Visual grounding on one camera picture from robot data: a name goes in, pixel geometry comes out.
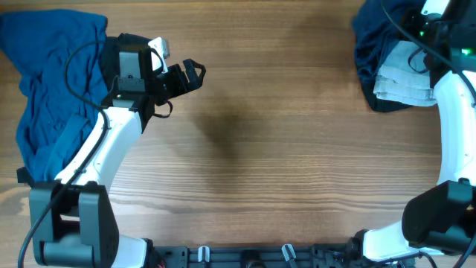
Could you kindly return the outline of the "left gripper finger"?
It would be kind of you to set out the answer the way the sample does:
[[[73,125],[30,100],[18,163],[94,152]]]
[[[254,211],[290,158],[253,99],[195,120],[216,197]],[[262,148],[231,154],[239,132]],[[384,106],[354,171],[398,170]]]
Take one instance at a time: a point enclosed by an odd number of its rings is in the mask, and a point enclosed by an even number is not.
[[[197,69],[201,68],[201,65],[192,59],[186,59],[183,61],[185,67],[185,74],[187,76],[187,90],[189,92],[199,89],[201,87],[201,75],[196,73]]]
[[[198,69],[199,74],[195,74],[195,86],[196,88],[200,88],[203,84],[203,80],[205,78],[205,73],[206,73],[206,68],[204,65],[197,63],[195,61],[192,62],[192,66],[194,67],[194,70]]]

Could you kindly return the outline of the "navy blue shorts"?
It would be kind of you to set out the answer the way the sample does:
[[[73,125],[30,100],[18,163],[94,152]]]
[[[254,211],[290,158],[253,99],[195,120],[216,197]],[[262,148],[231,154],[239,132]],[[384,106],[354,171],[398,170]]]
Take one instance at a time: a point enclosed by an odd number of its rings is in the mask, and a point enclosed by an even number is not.
[[[377,71],[399,42],[399,23],[406,12],[424,5],[420,0],[366,0],[352,20],[354,63],[361,83],[374,83]]]

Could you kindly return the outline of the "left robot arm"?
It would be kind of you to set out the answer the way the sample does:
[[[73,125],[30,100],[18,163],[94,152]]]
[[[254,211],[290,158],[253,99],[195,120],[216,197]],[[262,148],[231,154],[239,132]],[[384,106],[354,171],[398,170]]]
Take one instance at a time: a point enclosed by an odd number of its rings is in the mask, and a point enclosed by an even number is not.
[[[206,68],[192,59],[165,66],[154,48],[120,51],[120,72],[97,106],[94,129],[52,182],[30,191],[31,228],[24,244],[52,267],[155,267],[148,239],[121,235],[109,200],[112,180],[155,108],[199,89]]]

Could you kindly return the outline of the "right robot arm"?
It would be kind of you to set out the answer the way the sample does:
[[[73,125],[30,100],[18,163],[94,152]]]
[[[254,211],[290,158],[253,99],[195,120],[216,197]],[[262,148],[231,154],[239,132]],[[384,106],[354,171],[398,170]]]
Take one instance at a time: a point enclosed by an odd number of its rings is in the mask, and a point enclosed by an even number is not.
[[[377,112],[437,106],[437,184],[402,219],[362,231],[356,254],[373,263],[475,253],[475,2],[366,1],[352,22],[361,89]]]

